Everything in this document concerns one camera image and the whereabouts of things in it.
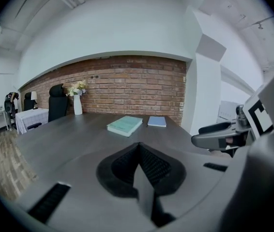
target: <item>floor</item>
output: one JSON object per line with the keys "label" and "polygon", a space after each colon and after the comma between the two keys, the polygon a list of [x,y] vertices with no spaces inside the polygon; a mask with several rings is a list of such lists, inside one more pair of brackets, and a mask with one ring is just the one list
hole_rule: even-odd
{"label": "floor", "polygon": [[15,144],[16,130],[0,131],[0,195],[14,201],[38,177]]}

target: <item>chair headrest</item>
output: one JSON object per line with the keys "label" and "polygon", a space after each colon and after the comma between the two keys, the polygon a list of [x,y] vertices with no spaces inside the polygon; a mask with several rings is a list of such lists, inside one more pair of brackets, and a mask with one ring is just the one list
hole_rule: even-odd
{"label": "chair headrest", "polygon": [[31,99],[31,92],[28,92],[25,94],[25,99],[30,100]]}
{"label": "chair headrest", "polygon": [[51,97],[62,97],[64,96],[64,90],[62,88],[63,83],[57,84],[50,88],[49,95]]}

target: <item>white ceiling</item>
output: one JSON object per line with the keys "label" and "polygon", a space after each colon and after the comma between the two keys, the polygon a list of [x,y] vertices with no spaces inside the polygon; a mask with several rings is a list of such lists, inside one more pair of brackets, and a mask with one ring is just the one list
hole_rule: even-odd
{"label": "white ceiling", "polygon": [[[61,0],[11,0],[0,14],[0,47],[22,52],[48,21],[70,10]],[[238,30],[264,70],[274,68],[274,14],[263,0],[226,0],[215,14]]]}

